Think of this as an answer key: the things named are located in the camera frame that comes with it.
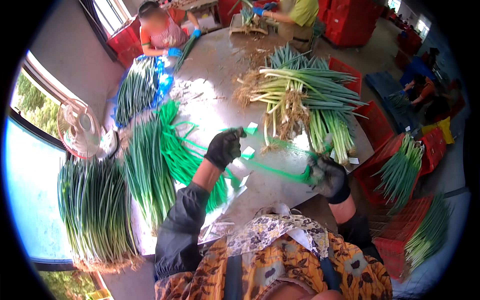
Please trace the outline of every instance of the yellow bag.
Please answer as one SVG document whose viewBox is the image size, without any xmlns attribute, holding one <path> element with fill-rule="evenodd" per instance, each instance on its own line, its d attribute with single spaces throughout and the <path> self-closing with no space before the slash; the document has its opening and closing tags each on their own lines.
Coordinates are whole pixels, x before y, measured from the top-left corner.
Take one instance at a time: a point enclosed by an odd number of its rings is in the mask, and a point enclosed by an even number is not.
<svg viewBox="0 0 480 300">
<path fill-rule="evenodd" d="M 447 144 L 455 144 L 455 140 L 450 132 L 450 117 L 446 118 L 445 120 L 438 121 L 435 124 L 423 126 L 421 128 L 421 132 L 423 135 L 426 135 L 437 127 L 439 127 L 442 131 L 442 135 L 444 136 L 444 140 Z"/>
</svg>

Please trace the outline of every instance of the blue glove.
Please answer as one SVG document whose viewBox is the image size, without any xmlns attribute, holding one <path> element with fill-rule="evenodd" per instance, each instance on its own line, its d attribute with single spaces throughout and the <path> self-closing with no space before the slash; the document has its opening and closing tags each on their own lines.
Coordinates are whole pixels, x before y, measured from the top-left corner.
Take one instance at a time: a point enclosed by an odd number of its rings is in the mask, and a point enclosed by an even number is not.
<svg viewBox="0 0 480 300">
<path fill-rule="evenodd" d="M 259 16 L 262 16 L 264 14 L 264 10 L 260 7 L 252 8 L 252 12 L 259 15 Z"/>
<path fill-rule="evenodd" d="M 270 3 L 267 3 L 267 4 L 264 5 L 264 10 L 271 11 L 275 7 L 277 7 L 277 3 L 276 2 L 270 2 Z"/>
<path fill-rule="evenodd" d="M 170 48 L 168 49 L 168 53 L 167 53 L 168 56 L 178 56 L 178 57 L 180 57 L 182 54 L 183 54 L 182 51 L 178 48 Z"/>
<path fill-rule="evenodd" d="M 199 38 L 201 34 L 202 31 L 200 29 L 195 29 L 190 37 L 194 36 L 195 38 Z"/>
</svg>

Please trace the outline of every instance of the black glove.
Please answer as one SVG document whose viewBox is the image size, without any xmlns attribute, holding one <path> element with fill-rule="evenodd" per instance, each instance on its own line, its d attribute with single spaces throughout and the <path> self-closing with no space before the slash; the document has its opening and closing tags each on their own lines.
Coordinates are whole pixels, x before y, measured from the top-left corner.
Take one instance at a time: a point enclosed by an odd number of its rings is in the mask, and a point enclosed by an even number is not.
<svg viewBox="0 0 480 300">
<path fill-rule="evenodd" d="M 230 128 L 217 134 L 210 142 L 204 158 L 220 171 L 225 171 L 227 165 L 241 155 L 241 137 L 247 137 L 242 127 Z"/>
<path fill-rule="evenodd" d="M 350 196 L 347 173 L 341 165 L 324 156 L 319 159 L 309 157 L 308 165 L 313 180 L 312 191 L 324 196 L 328 203 L 339 204 Z"/>
</svg>

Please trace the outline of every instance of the gloved hand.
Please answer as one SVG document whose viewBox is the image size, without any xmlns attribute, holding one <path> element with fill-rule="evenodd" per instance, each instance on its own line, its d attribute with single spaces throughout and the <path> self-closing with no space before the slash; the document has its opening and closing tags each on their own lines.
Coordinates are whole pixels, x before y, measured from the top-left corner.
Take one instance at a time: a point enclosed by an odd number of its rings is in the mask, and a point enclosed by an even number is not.
<svg viewBox="0 0 480 300">
<path fill-rule="evenodd" d="M 312 191 L 324 196 L 329 204 L 339 204 L 350 196 L 345 168 L 328 157 L 309 157 Z"/>
<path fill-rule="evenodd" d="M 195 38 L 199 38 L 201 34 L 202 31 L 200 29 L 195 29 L 190 37 L 194 36 Z"/>
<path fill-rule="evenodd" d="M 227 165 L 241 155 L 241 137 L 247 137 L 242 127 L 230 128 L 217 134 L 210 142 L 204 158 L 220 171 L 225 171 Z"/>
<path fill-rule="evenodd" d="M 276 2 L 270 2 L 270 3 L 267 3 L 267 4 L 264 5 L 264 10 L 271 11 L 275 7 L 277 7 L 277 3 Z"/>
<path fill-rule="evenodd" d="M 167 53 L 168 56 L 178 56 L 178 57 L 180 57 L 182 54 L 183 54 L 182 51 L 178 48 L 170 48 L 168 49 L 168 53 Z"/>
<path fill-rule="evenodd" d="M 263 16 L 263 14 L 264 14 L 264 10 L 260 7 L 253 7 L 252 12 L 259 15 L 259 16 Z"/>
</svg>

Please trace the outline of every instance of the apron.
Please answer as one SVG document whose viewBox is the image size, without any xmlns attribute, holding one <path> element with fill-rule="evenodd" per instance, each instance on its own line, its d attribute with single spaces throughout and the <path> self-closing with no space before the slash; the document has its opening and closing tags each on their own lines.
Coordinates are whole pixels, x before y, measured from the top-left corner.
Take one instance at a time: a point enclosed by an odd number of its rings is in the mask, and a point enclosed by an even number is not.
<svg viewBox="0 0 480 300">
<path fill-rule="evenodd" d="M 283 0 L 280 5 L 282 13 L 289 13 L 297 0 Z M 278 35 L 287 40 L 288 43 L 301 53 L 307 52 L 312 47 L 313 27 L 299 26 L 298 24 L 288 24 L 279 22 Z"/>
<path fill-rule="evenodd" d="M 178 26 L 167 11 L 168 27 L 156 36 L 150 36 L 150 44 L 155 49 L 165 49 L 171 47 L 179 47 L 188 40 L 188 36 Z"/>
</svg>

